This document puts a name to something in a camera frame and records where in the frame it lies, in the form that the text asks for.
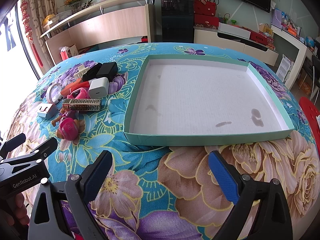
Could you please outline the person's left hand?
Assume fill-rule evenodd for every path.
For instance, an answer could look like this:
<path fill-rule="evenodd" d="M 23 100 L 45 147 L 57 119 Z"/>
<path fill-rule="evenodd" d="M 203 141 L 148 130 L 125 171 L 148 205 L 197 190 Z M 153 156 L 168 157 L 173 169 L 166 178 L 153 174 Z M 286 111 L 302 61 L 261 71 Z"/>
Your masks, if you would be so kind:
<path fill-rule="evenodd" d="M 14 214 L 15 217 L 22 225 L 28 225 L 30 222 L 30 218 L 27 215 L 27 208 L 24 204 L 24 195 L 19 193 L 14 198 Z M 5 221 L 10 225 L 13 226 L 15 224 L 14 218 L 6 213 L 5 211 L 1 210 L 1 216 L 5 219 Z"/>

